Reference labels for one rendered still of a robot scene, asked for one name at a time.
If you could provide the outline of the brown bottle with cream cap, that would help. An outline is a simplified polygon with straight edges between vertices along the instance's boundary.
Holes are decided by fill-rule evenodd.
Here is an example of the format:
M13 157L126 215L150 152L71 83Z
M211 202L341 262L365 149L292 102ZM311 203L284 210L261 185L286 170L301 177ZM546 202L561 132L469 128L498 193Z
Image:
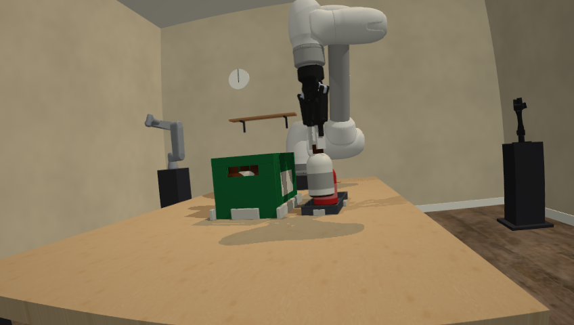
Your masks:
M228 167L228 174L227 177L240 177L243 176L241 173L238 172L238 167Z

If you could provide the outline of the white bottle with grey label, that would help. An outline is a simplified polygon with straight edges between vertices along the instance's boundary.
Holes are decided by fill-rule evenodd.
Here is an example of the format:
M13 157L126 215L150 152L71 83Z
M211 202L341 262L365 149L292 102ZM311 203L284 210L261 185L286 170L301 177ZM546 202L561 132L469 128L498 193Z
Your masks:
M324 149L316 149L315 141L312 148L313 154L306 164L309 195L312 198L332 196L335 193L332 161Z
M241 166L239 173L241 173L243 176L255 175L252 171L250 171L249 166Z

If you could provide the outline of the red bottle with pale label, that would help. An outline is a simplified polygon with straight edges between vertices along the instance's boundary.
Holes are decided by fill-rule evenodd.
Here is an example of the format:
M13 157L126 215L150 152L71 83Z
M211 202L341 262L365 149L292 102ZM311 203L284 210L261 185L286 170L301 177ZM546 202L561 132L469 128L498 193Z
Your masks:
M329 197L313 198L315 205L333 205L333 204L336 204L338 202L336 173L335 173L334 169L333 169L333 175L334 175L334 192L335 193Z

